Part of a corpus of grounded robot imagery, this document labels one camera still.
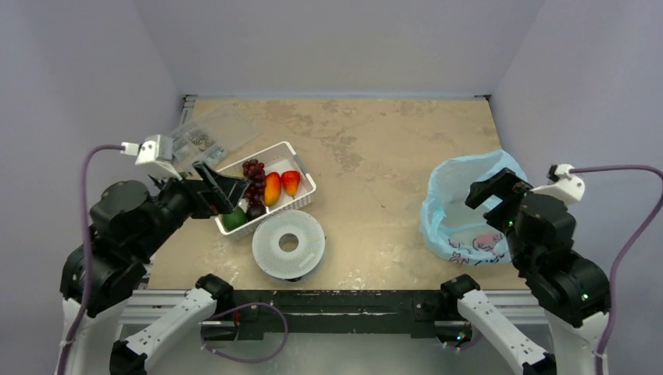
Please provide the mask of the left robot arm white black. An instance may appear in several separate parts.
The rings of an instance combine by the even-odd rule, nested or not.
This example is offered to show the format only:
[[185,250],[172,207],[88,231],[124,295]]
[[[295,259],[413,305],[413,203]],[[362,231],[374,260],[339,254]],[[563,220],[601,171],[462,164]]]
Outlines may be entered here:
[[157,178],[152,195],[140,181],[109,186],[84,212],[83,245],[67,258],[60,282],[65,313],[59,374],[146,374],[186,330],[232,312],[232,286],[200,277],[172,312],[124,340],[119,322],[146,265],[186,220],[209,219],[238,207],[250,182],[195,162],[197,178]]

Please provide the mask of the light blue plastic bag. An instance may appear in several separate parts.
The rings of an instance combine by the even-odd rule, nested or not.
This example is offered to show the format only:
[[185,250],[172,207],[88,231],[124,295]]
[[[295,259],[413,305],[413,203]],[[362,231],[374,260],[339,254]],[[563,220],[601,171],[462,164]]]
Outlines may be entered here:
[[503,168],[526,178],[518,162],[503,150],[447,159],[432,171],[420,210],[420,232],[431,252],[462,266],[511,262],[507,240],[483,217],[501,200],[489,198],[476,209],[465,205],[472,183]]

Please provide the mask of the red orange fake fruit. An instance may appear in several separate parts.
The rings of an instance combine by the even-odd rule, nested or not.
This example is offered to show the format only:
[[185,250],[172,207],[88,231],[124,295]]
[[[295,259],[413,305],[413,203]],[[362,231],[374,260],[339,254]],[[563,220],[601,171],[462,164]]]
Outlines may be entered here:
[[264,205],[271,207],[278,203],[281,197],[281,175],[272,172],[264,178],[263,201]]

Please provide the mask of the green fake fruit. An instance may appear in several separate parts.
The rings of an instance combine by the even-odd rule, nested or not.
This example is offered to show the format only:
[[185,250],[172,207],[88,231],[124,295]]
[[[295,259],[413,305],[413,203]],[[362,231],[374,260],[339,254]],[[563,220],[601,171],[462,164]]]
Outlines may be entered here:
[[223,228],[227,232],[231,232],[244,224],[248,223],[245,211],[241,207],[235,207],[231,213],[223,214],[221,216]]

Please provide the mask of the red fake grapes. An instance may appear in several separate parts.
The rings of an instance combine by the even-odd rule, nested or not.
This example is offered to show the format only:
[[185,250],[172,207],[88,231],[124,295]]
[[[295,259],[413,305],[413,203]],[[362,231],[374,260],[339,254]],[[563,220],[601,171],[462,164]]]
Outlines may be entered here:
[[242,164],[243,176],[250,181],[244,198],[248,203],[262,202],[266,183],[264,164],[258,159],[250,159]]

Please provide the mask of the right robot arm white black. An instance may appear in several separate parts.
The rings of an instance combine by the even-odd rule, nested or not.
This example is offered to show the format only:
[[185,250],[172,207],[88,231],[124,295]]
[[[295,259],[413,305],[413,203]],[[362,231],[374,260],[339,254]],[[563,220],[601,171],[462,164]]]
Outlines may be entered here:
[[478,329],[515,374],[606,374],[600,343],[610,319],[611,285],[596,263],[574,250],[576,221],[568,210],[586,185],[568,164],[552,166],[547,177],[547,185],[533,187],[502,169],[471,184],[465,203],[476,209],[499,199],[486,222],[507,240],[518,276],[545,313],[553,350],[533,343],[467,274],[441,285],[438,308]]

